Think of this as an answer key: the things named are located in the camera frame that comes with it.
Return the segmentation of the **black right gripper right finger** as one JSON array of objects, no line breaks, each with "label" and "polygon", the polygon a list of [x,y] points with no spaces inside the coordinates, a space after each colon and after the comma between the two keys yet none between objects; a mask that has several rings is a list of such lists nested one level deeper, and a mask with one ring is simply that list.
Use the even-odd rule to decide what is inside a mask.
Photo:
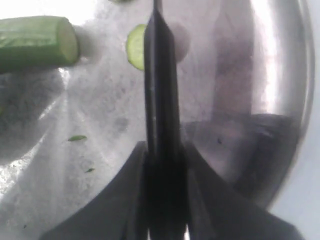
[{"label": "black right gripper right finger", "polygon": [[184,145],[192,240],[302,240],[298,229],[233,190],[191,143]]}]

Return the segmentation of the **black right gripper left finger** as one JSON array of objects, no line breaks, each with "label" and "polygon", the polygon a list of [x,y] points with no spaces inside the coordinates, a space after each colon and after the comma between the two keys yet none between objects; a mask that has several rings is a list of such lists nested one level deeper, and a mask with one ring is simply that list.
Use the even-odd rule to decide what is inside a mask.
[{"label": "black right gripper left finger", "polygon": [[140,141],[113,180],[42,240],[146,240],[146,143]]}]

